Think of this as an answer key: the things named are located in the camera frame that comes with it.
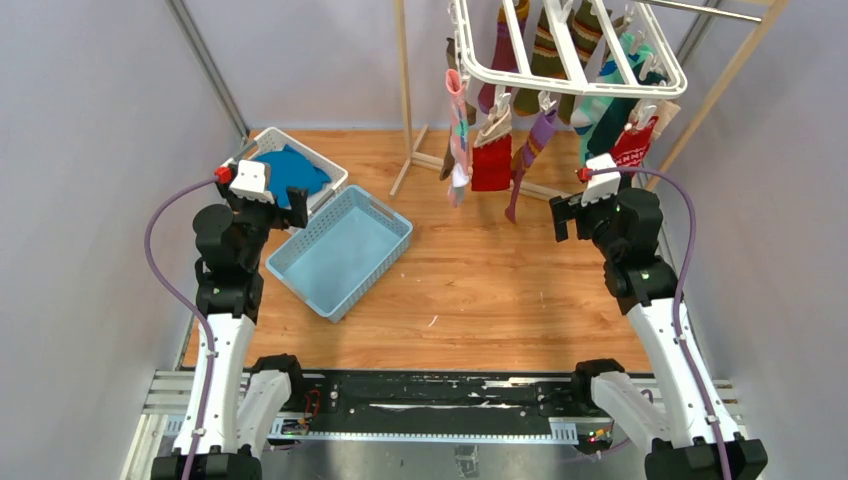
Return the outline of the pink patterned sock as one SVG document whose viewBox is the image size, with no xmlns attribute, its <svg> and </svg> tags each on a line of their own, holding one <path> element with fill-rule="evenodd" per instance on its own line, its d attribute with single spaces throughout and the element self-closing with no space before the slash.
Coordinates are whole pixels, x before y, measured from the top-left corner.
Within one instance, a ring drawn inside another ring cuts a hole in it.
<svg viewBox="0 0 848 480">
<path fill-rule="evenodd" d="M 451 133 L 449 149 L 454 159 L 450 172 L 448 195 L 453 207 L 458 207 L 465 197 L 470 182 L 469 123 L 465 101 L 466 85 L 456 69 L 445 74 L 446 90 L 450 96 Z"/>
</svg>

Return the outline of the purple striped sock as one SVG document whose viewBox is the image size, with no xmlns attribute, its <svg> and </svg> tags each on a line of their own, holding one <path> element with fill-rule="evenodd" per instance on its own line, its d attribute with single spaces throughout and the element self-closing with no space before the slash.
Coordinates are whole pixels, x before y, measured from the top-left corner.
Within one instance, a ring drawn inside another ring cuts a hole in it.
<svg viewBox="0 0 848 480">
<path fill-rule="evenodd" d="M 557 111 L 555 109 L 541 113 L 536 118 L 527 139 L 513 155 L 511 160 L 512 191 L 510 202 L 504 211 L 505 217 L 513 224 L 516 223 L 516 204 L 525 173 L 554 136 L 556 117 Z"/>
</svg>

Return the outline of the white clip sock hanger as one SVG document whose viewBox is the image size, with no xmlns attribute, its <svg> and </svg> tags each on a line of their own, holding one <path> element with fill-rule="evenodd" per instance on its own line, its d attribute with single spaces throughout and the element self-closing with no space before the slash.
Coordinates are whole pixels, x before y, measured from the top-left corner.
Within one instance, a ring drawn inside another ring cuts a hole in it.
<svg viewBox="0 0 848 480">
<path fill-rule="evenodd" d="M 587 78 L 582 65 L 575 27 L 569 26 L 570 20 L 577 18 L 577 8 L 572 1 L 544 1 L 544 13 L 548 19 L 549 35 L 554 43 L 553 56 L 563 68 L 563 79 L 537 75 L 532 71 L 530 57 L 524 44 L 517 13 L 517 1 L 503 1 L 501 8 L 507 25 L 510 48 L 516 65 L 507 69 L 488 67 L 478 60 L 475 49 L 470 11 L 466 1 L 450 1 L 448 13 L 453 23 L 455 39 L 455 57 L 460 79 L 468 83 L 474 78 L 493 87 L 493 108 L 501 113 L 510 99 L 512 90 L 532 90 L 539 93 L 538 106 L 549 110 L 555 102 L 552 94 L 570 94 L 574 96 L 608 96 L 614 98 L 636 98 L 649 100 L 677 99 L 686 91 L 688 81 L 683 68 L 664 35 L 660 24 L 648 1 L 632 1 L 628 5 L 643 27 L 648 43 L 654 49 L 653 60 L 667 81 L 658 86 L 645 83 L 647 68 L 639 73 L 629 64 L 629 54 L 620 43 L 612 20 L 604 2 L 592 1 L 591 13 L 600 25 L 601 43 L 609 46 L 609 52 L 618 67 L 622 80 L 617 83 L 591 81 Z"/>
</svg>

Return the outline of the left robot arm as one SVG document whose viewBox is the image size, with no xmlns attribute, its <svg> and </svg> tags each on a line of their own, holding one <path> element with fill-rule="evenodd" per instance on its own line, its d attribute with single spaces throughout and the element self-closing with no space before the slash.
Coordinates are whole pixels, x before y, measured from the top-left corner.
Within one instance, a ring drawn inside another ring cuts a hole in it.
<svg viewBox="0 0 848 480">
<path fill-rule="evenodd" d="M 299 410 L 307 398 L 292 355 L 262 360 L 249 379 L 243 377 L 264 286 L 258 271 L 261 251 L 271 230 L 307 225 L 307 192 L 288 188 L 289 205 L 281 208 L 275 201 L 238 199 L 218 181 L 226 203 L 201 209 L 192 223 L 200 256 L 194 265 L 196 298 L 189 300 L 156 265 L 151 237 L 166 207 L 211 183 L 203 180 L 172 195 L 145 228 L 144 252 L 152 273 L 190 310 L 200 333 L 182 428 L 171 453 L 153 460 L 153 479 L 261 478 L 261 457 L 277 414 Z"/>
</svg>

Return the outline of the red and cream sock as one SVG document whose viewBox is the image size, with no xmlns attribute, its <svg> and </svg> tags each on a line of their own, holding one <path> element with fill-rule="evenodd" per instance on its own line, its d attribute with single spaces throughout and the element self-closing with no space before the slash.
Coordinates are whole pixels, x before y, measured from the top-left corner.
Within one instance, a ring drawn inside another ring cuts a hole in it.
<svg viewBox="0 0 848 480">
<path fill-rule="evenodd" d="M 512 110 L 495 109 L 478 130 L 473 143 L 471 190 L 504 191 L 511 183 Z"/>
</svg>

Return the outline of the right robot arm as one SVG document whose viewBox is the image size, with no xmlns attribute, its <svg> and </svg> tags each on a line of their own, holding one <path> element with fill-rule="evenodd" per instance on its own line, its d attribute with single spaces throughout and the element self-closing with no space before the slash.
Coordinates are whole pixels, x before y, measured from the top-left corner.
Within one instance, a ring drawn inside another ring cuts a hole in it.
<svg viewBox="0 0 848 480">
<path fill-rule="evenodd" d="M 602 411 L 644 454 L 649 479 L 757 479 L 768 463 L 758 439 L 748 439 L 712 384 L 688 312 L 675 294 L 681 281 L 657 253 L 663 215 L 658 197 L 628 188 L 601 200 L 581 195 L 549 201 L 555 236 L 577 236 L 602 253 L 604 279 L 650 361 L 663 405 L 657 407 L 612 359 L 580 362 L 572 374 L 574 408 Z"/>
</svg>

